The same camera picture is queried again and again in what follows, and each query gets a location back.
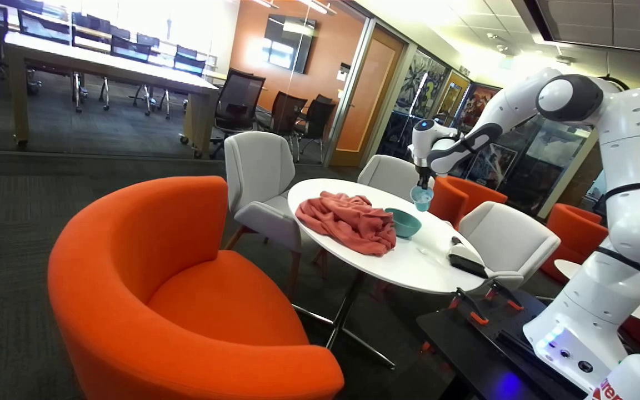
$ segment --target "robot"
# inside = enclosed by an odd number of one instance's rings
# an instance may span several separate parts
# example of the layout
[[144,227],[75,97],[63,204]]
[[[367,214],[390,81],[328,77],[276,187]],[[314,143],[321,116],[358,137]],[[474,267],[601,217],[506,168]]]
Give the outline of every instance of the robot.
[[640,90],[544,68],[498,91],[464,135],[435,123],[417,124],[410,156],[420,182],[451,171],[533,116],[588,126],[598,135],[608,235],[521,333],[544,364],[585,393],[640,398],[640,357],[625,362],[618,337],[618,327],[640,305]]

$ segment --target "orange wall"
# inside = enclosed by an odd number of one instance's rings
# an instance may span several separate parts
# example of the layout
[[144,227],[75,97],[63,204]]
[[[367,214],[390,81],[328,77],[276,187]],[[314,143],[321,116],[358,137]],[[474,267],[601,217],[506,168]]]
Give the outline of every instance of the orange wall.
[[[343,83],[338,81],[338,68],[340,62],[349,64],[355,53],[363,31],[359,15],[346,11],[340,2],[333,2],[335,15],[307,11],[299,0],[276,0],[276,5],[278,8],[265,8],[254,0],[240,0],[230,66],[267,77],[265,91],[257,101],[257,106],[261,108],[270,108],[278,91],[307,97],[307,105],[317,94],[338,101],[338,90],[343,90]],[[257,58],[268,14],[280,14],[289,17],[307,15],[310,20],[317,20],[319,28],[304,75],[267,64]]]

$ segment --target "white chair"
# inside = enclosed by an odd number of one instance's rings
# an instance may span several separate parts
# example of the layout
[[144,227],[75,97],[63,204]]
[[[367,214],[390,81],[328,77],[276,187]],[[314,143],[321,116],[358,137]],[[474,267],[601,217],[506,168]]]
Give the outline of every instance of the white chair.
[[483,202],[457,222],[495,282],[518,290],[558,250],[560,238],[530,216],[500,202]]
[[225,140],[225,166],[229,184],[229,214],[240,225],[229,250],[241,234],[260,234],[291,251],[291,294],[298,280],[304,246],[316,246],[299,231],[287,204],[287,192],[295,177],[294,153],[283,135],[268,132],[241,132]]
[[389,192],[410,202],[409,192],[417,182],[417,171],[410,163],[401,157],[376,153],[359,171],[358,182]]

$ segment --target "orange armchair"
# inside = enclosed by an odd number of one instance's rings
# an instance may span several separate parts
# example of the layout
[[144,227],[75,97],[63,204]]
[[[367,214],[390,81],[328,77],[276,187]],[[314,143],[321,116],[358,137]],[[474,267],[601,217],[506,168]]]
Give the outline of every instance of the orange armchair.
[[506,202],[506,196],[474,180],[438,176],[433,182],[429,211],[440,220],[449,220],[454,227],[457,227],[461,216],[470,214],[486,201]]
[[49,301],[88,400],[333,398],[343,372],[287,295],[223,251],[223,177],[159,177],[85,207],[49,258]]
[[561,240],[556,254],[540,267],[540,272],[558,284],[567,284],[567,277],[556,268],[554,260],[585,262],[598,244],[607,238],[607,227],[598,214],[558,202],[546,227]]

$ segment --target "wooden door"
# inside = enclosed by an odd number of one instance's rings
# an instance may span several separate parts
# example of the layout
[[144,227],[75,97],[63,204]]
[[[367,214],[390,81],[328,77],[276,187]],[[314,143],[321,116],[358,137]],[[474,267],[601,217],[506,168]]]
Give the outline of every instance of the wooden door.
[[359,166],[401,48],[405,42],[390,33],[380,26],[373,31],[365,64],[358,74],[358,84],[349,101],[343,132],[328,160],[331,166]]

